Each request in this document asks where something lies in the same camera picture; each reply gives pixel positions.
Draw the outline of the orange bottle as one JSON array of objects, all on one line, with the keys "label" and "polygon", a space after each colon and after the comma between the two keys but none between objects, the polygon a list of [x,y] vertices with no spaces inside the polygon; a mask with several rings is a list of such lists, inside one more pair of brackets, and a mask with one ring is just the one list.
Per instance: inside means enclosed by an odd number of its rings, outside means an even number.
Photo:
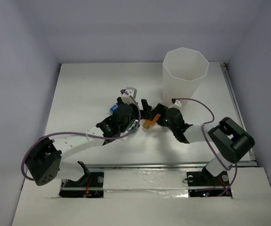
[{"label": "orange bottle", "polygon": [[159,117],[160,117],[160,114],[156,114],[156,116],[154,117],[153,120],[151,120],[151,121],[150,120],[145,120],[143,125],[142,125],[143,128],[150,129],[151,127],[153,127],[156,124]]}]

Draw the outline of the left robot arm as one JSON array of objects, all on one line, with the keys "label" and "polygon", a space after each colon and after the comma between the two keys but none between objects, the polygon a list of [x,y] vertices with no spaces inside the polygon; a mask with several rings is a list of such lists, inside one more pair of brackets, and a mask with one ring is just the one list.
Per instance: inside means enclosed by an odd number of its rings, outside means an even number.
[{"label": "left robot arm", "polygon": [[39,138],[26,152],[21,163],[23,176],[43,186],[63,173],[64,161],[84,150],[107,145],[133,134],[141,119],[151,116],[152,107],[145,99],[142,109],[135,98],[118,99],[118,108],[86,132],[56,132]]}]

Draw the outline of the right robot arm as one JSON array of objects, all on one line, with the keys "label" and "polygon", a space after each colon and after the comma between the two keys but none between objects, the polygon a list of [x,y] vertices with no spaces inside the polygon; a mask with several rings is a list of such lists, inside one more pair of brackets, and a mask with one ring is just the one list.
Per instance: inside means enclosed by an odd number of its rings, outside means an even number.
[{"label": "right robot arm", "polygon": [[255,145],[254,138],[229,117],[218,123],[211,119],[196,126],[185,123],[179,108],[162,104],[148,115],[158,125],[168,128],[179,142],[193,144],[204,141],[212,151],[213,159],[200,171],[187,173],[189,186],[216,185]]}]

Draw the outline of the white octagonal plastic bin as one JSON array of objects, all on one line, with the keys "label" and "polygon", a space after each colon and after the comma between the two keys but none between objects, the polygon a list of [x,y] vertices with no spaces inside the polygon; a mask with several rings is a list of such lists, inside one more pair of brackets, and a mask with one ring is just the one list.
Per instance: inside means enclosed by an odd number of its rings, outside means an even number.
[{"label": "white octagonal plastic bin", "polygon": [[164,102],[170,105],[173,98],[191,98],[208,67],[209,62],[199,51],[178,48],[167,52],[162,64]]}]

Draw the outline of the clear bottle green label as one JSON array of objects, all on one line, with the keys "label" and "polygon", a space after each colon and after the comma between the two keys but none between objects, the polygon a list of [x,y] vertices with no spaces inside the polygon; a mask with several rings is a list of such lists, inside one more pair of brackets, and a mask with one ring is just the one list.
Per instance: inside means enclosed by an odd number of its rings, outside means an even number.
[{"label": "clear bottle green label", "polygon": [[139,120],[136,119],[131,120],[125,131],[120,134],[120,137],[122,137],[122,139],[127,139],[129,136],[133,135],[138,130],[139,127],[140,127]]}]

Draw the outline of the clear bottle blue label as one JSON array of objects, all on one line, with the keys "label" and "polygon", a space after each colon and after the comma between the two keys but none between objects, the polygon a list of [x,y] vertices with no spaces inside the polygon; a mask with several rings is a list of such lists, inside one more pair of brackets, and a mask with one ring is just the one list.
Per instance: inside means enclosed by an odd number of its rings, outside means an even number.
[{"label": "clear bottle blue label", "polygon": [[110,108],[109,108],[109,111],[107,113],[107,117],[108,116],[111,116],[119,107],[119,103],[116,102],[115,104],[113,104]]}]

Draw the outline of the aluminium front rail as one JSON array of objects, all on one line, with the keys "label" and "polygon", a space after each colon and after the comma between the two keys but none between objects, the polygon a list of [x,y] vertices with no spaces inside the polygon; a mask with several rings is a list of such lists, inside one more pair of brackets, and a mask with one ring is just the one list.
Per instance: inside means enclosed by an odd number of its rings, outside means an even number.
[{"label": "aluminium front rail", "polygon": [[[201,168],[204,167],[208,162],[190,162],[190,163],[127,163],[127,164],[89,164],[85,163],[88,168]],[[61,161],[60,167],[66,166],[72,167],[73,164],[69,161]],[[240,161],[238,167],[258,167],[256,161]]]}]

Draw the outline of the aluminium rail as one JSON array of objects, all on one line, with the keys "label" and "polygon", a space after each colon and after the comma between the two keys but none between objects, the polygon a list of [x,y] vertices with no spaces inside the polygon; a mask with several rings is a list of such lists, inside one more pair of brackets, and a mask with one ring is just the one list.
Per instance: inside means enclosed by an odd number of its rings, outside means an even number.
[{"label": "aluminium rail", "polygon": [[225,78],[225,81],[227,83],[227,87],[228,87],[228,90],[229,90],[229,93],[230,93],[230,96],[231,96],[231,99],[232,99],[232,102],[233,102],[233,105],[234,105],[234,109],[236,111],[238,121],[241,124],[241,127],[244,130],[246,130],[243,119],[242,119],[242,115],[241,115],[241,112],[240,112],[240,109],[239,109],[239,106],[238,106],[238,103],[237,103],[237,100],[236,100],[236,97],[235,97],[235,94],[234,94],[234,90],[232,88],[232,84],[231,84],[231,81],[230,81],[230,78],[229,78],[229,75],[228,75],[227,66],[226,66],[225,63],[221,63],[221,69],[222,69],[222,73],[223,73],[223,76]]},{"label": "aluminium rail", "polygon": [[[190,162],[190,163],[127,163],[127,164],[89,164],[85,163],[88,168],[201,168],[204,167],[208,162]],[[72,167],[73,164],[69,161],[61,161],[60,167],[66,166]],[[256,161],[240,161],[238,167],[258,167]]]}]

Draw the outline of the aluminium right side rail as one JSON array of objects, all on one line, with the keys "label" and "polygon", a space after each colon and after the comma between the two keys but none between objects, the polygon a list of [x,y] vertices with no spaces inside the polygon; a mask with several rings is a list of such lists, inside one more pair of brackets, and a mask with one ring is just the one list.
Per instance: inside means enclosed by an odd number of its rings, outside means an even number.
[{"label": "aluminium right side rail", "polygon": [[240,109],[239,109],[239,106],[238,106],[238,103],[237,103],[237,100],[236,100],[236,97],[235,97],[235,94],[234,94],[234,90],[232,88],[232,84],[231,84],[231,81],[230,81],[230,78],[229,78],[229,75],[228,75],[227,66],[226,66],[225,63],[221,63],[221,69],[222,69],[222,73],[223,73],[223,76],[225,78],[225,81],[227,83],[227,87],[228,87],[228,90],[229,90],[229,93],[230,93],[230,96],[231,96],[231,99],[232,99],[232,102],[233,102],[233,105],[234,105],[234,109],[236,111],[238,121],[241,124],[241,127],[244,130],[246,130],[243,119],[242,119],[242,115],[241,115],[241,112],[240,112]]}]

